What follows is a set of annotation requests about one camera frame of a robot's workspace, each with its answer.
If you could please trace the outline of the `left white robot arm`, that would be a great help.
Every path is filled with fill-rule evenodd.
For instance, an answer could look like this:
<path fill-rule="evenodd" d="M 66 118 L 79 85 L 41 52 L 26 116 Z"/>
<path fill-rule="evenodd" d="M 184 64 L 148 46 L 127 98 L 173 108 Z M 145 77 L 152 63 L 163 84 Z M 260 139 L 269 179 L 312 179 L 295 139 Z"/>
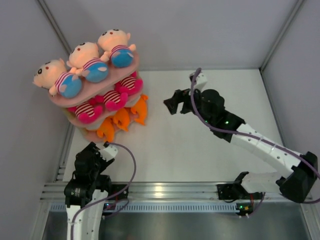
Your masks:
<path fill-rule="evenodd" d="M 75 156 L 71 180 L 64 188 L 68 240 L 97 240 L 104 203 L 113 194 L 110 176 L 102 172 L 115 161 L 118 149 L 100 149 L 90 142 Z"/>

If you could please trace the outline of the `white pink plush yellow glasses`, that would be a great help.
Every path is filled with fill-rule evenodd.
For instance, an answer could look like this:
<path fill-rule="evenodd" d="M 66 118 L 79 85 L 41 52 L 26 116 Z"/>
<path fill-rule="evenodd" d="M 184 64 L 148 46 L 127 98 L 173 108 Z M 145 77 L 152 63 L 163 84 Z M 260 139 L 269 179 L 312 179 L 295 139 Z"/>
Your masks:
<path fill-rule="evenodd" d="M 100 117 L 104 108 L 99 104 L 91 104 L 86 101 L 79 105 L 68 107 L 67 110 L 74 113 L 82 124 L 91 124 Z"/>

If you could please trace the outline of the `boy plush red dot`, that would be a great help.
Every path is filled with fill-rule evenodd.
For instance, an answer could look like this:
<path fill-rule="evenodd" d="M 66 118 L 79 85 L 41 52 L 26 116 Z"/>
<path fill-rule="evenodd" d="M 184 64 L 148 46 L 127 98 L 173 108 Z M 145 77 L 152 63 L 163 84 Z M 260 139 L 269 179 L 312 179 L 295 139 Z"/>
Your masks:
<path fill-rule="evenodd" d="M 134 60 L 137 47 L 129 44 L 131 34 L 120 29 L 110 29 L 100 35 L 98 45 L 116 68 L 126 68 Z"/>

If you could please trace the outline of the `white pink plush face down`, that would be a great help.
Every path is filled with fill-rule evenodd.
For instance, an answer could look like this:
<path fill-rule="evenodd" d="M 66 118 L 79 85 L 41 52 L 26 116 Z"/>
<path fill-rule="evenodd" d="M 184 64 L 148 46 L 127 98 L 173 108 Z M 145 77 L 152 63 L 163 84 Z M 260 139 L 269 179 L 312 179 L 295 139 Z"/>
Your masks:
<path fill-rule="evenodd" d="M 115 84 L 115 90 L 119 93 L 127 93 L 129 96 L 137 94 L 144 86 L 140 78 L 127 76 Z"/>

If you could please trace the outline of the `boy plush black hair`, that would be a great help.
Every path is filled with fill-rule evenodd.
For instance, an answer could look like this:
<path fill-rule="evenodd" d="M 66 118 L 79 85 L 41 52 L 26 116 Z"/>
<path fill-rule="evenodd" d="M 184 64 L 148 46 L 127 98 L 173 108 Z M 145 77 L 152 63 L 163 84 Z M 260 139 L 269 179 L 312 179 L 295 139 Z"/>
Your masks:
<path fill-rule="evenodd" d="M 32 83 L 47 89 L 52 97 L 61 95 L 67 99 L 76 97 L 82 89 L 80 77 L 67 71 L 61 58 L 42 64 L 34 74 Z"/>

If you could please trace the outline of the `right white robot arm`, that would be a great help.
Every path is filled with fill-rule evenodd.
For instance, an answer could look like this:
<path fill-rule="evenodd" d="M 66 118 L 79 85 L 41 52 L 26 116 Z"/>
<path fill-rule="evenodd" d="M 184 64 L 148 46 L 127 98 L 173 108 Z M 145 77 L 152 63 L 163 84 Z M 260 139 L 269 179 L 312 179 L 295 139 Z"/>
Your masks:
<path fill-rule="evenodd" d="M 163 101 L 170 114 L 192 112 L 202 117 L 213 134 L 239 146 L 265 161 L 275 172 L 254 174 L 242 172 L 234 181 L 233 192 L 240 199 L 255 192 L 278 193 L 295 203 L 305 203 L 318 176 L 318 158 L 308 151 L 292 151 L 255 131 L 241 117 L 225 108 L 225 99 L 213 89 L 176 90 Z"/>

